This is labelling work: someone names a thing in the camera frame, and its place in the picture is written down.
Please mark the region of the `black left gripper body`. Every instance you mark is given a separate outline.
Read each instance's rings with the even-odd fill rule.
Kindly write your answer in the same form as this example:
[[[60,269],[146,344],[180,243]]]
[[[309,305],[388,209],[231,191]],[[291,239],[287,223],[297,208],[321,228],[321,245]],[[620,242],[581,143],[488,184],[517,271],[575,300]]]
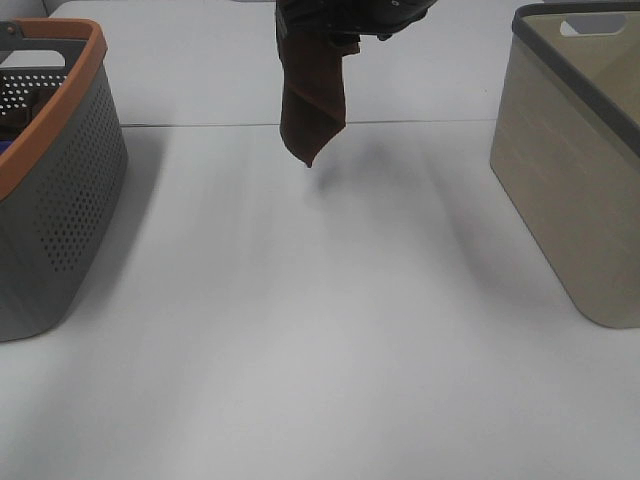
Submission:
[[[294,0],[277,1],[276,32],[375,36],[386,40],[421,21],[436,0]]]

